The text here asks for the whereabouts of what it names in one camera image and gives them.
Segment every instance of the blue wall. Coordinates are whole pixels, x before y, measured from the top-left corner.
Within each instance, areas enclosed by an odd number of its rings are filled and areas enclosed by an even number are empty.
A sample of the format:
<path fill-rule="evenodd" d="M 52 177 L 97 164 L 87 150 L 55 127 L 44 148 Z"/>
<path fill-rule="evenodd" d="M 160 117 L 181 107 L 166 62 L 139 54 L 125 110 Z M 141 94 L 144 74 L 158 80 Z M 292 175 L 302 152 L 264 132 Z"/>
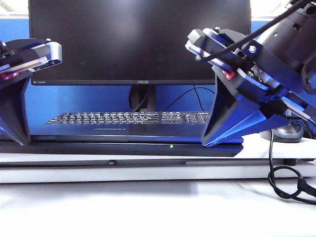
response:
<path fill-rule="evenodd" d="M 253 30 L 262 22 L 253 22 Z M 28 20 L 0 20 L 0 39 L 9 41 L 28 38 Z M 45 123 L 63 112 L 84 111 L 130 111 L 128 105 L 129 86 L 33 86 L 26 92 L 27 115 L 30 125 Z M 161 111 L 179 95 L 193 88 L 189 85 L 157 86 L 157 110 Z M 199 90 L 201 102 L 210 110 L 213 95 Z M 194 91 L 189 92 L 170 111 L 200 111 Z"/>

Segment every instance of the black keyboard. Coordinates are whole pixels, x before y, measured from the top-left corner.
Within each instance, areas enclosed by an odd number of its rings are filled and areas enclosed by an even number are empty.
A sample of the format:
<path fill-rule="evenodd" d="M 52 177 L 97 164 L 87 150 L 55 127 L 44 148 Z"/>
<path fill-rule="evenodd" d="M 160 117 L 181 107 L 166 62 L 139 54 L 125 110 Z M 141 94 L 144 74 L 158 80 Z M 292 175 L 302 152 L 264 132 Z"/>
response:
<path fill-rule="evenodd" d="M 133 124 L 181 124 L 207 123 L 208 112 L 98 112 L 63 113 L 46 124 L 94 124 L 94 123 L 133 123 Z"/>

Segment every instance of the black monitor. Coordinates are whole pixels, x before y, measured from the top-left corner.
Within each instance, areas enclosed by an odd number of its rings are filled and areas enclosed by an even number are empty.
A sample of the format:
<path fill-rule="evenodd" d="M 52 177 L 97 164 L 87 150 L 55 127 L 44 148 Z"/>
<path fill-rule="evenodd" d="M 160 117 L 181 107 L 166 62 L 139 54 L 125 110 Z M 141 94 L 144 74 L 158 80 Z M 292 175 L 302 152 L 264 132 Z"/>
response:
<path fill-rule="evenodd" d="M 195 28 L 250 31 L 249 0 L 29 0 L 30 36 L 59 42 L 63 64 L 33 85 L 212 84 L 184 45 Z"/>

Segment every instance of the white table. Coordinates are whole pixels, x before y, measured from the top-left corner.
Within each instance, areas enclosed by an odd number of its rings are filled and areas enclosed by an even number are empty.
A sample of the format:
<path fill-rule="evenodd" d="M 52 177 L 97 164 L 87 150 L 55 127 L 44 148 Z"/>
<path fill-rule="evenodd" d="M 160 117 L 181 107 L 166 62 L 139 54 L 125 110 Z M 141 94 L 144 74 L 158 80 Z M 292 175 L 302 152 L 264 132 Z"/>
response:
<path fill-rule="evenodd" d="M 127 180 L 184 180 L 184 179 L 238 179 L 266 178 L 269 173 L 269 141 L 259 134 L 244 137 L 244 149 L 232 158 L 173 157 L 173 156 L 106 156 L 106 155 L 41 155 L 0 154 L 1 164 L 19 162 L 106 161 L 151 159 L 190 159 L 185 165 L 152 167 L 141 166 L 80 166 L 80 167 L 16 167 L 0 170 L 0 183 L 45 183 Z M 316 140 L 303 139 L 297 144 L 274 144 L 274 158 L 315 158 Z M 296 165 L 303 175 L 316 175 L 316 165 L 300 161 Z M 287 170 L 278 171 L 278 177 L 295 177 Z"/>
<path fill-rule="evenodd" d="M 0 232 L 8 237 L 316 236 L 315 217 L 316 206 L 280 200 L 267 180 L 0 186 Z"/>

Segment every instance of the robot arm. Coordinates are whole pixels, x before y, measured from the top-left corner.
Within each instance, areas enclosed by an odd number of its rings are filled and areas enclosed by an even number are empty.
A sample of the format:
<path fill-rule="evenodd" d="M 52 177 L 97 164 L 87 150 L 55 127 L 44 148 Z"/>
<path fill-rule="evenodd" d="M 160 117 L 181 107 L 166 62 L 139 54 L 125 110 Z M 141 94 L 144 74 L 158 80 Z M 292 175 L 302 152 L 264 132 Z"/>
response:
<path fill-rule="evenodd" d="M 213 54 L 245 38 L 231 30 L 200 29 L 188 35 L 186 49 L 212 64 L 217 95 L 202 136 L 205 146 L 287 125 L 287 109 L 315 124 L 316 2 L 283 19 L 258 40 L 219 57 Z M 292 0 L 288 7 L 299 4 Z"/>
<path fill-rule="evenodd" d="M 0 130 L 24 145 L 31 140 L 24 108 L 27 79 L 62 63 L 62 47 L 49 39 L 17 39 L 0 42 L 0 56 Z"/>

